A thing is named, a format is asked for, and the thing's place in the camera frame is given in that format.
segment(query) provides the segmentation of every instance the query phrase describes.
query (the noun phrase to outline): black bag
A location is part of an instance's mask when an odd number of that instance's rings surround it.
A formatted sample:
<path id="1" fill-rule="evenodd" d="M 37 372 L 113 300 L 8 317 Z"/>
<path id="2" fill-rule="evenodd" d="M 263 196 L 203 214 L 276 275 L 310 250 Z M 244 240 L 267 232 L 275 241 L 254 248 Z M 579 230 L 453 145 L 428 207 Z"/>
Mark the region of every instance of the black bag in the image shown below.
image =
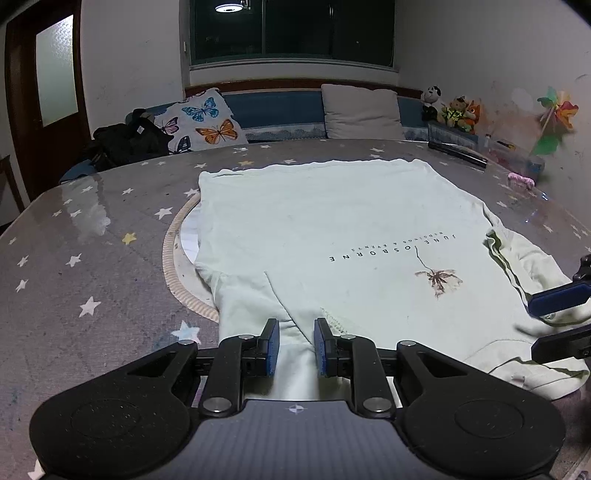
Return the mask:
<path id="1" fill-rule="evenodd" d="M 174 137 L 141 116 L 144 112 L 143 109 L 134 110 L 129 124 L 110 125 L 95 131 L 95 139 L 83 155 L 92 159 L 97 171 L 169 155 L 168 142 Z"/>

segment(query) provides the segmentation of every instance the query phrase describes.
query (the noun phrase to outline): blue gripper pad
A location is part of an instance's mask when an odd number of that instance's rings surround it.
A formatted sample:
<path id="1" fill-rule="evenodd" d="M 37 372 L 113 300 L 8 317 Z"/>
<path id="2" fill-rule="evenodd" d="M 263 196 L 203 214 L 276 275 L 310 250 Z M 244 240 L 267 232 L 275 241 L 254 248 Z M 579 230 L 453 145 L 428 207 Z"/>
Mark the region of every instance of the blue gripper pad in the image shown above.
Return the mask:
<path id="1" fill-rule="evenodd" d="M 267 376 L 272 377 L 275 374 L 275 367 L 277 366 L 277 355 L 279 354 L 279 322 L 275 321 L 275 325 L 269 337 L 267 346 Z"/>
<path id="2" fill-rule="evenodd" d="M 591 285 L 584 281 L 576 281 L 536 293 L 528 302 L 527 309 L 530 315 L 541 317 L 582 305 L 590 296 Z"/>
<path id="3" fill-rule="evenodd" d="M 324 351 L 324 336 L 320 331 L 318 320 L 314 321 L 314 349 L 316 350 L 316 367 L 321 377 L 326 377 L 326 352 Z"/>

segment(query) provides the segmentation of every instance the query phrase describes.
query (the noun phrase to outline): purple butterfly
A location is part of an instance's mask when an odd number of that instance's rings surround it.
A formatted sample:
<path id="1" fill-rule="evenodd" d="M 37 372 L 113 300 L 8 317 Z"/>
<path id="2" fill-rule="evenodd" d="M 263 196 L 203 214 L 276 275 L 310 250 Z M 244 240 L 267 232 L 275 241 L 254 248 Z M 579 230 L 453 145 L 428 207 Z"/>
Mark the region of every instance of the purple butterfly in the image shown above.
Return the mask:
<path id="1" fill-rule="evenodd" d="M 162 130 L 167 135 L 173 135 L 174 133 L 178 132 L 177 126 L 178 117 L 174 117 L 172 120 L 169 120 L 166 125 L 162 125 L 160 130 Z"/>

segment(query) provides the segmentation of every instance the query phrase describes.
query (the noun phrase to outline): frosted glass panel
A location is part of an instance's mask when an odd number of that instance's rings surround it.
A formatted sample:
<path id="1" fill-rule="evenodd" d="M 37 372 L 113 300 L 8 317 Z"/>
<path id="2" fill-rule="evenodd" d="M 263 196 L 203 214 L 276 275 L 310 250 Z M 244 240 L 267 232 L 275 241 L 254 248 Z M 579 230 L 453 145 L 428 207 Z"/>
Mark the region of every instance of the frosted glass panel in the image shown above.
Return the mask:
<path id="1" fill-rule="evenodd" d="M 43 126 L 78 111 L 74 86 L 74 15 L 37 34 L 37 89 Z"/>

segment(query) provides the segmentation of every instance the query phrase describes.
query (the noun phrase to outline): stuffed panda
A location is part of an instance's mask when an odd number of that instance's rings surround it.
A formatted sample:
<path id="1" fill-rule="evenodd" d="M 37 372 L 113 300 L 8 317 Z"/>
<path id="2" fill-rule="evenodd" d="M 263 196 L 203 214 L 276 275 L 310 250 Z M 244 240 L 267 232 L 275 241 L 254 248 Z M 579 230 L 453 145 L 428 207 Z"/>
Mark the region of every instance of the stuffed panda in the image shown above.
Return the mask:
<path id="1" fill-rule="evenodd" d="M 429 87 L 421 95 L 421 100 L 423 101 L 423 113 L 421 118 L 424 122 L 437 120 L 437 108 L 435 108 L 433 104 L 439 100 L 440 96 L 441 90 L 436 85 Z"/>

